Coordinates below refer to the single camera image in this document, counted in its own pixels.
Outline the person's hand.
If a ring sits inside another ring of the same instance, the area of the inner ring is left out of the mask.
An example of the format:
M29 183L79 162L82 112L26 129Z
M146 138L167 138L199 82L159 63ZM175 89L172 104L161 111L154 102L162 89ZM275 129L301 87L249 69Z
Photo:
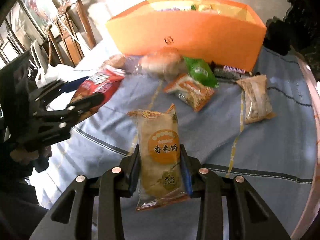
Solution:
M39 150L28 152L23 148L18 148L10 153L13 161L21 164L33 164L37 172L45 171L49 167L49 158L52 156L52 147L46 146Z

